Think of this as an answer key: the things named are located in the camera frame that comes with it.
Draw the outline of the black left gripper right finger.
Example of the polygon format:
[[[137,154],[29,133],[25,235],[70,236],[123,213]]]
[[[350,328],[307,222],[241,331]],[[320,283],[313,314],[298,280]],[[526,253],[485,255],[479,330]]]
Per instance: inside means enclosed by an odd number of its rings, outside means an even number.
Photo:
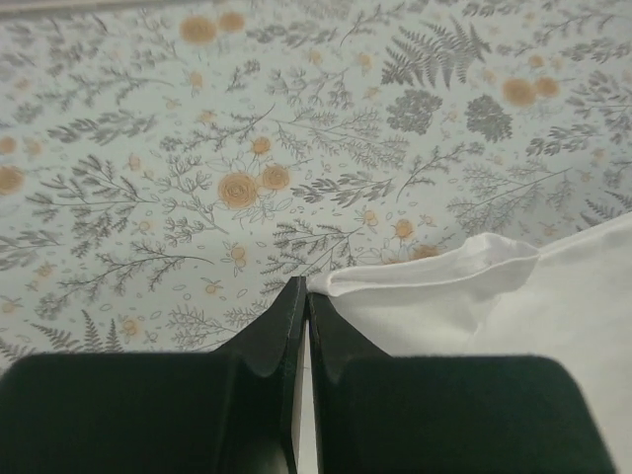
[[[398,357],[308,298],[323,473],[611,473],[584,397],[532,355]]]

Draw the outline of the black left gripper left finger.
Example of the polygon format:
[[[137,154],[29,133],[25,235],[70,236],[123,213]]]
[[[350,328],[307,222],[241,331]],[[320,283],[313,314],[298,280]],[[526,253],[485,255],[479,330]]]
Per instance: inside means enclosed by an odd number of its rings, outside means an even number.
[[[293,473],[303,278],[210,353],[30,355],[1,378],[5,473]]]

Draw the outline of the white t-shirt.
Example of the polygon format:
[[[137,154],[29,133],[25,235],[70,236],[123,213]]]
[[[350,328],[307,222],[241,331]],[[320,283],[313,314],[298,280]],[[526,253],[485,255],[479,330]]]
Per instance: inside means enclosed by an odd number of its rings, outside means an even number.
[[[483,233],[443,255],[312,277],[392,356],[545,356],[578,381],[614,464],[631,469],[631,218],[535,248]]]

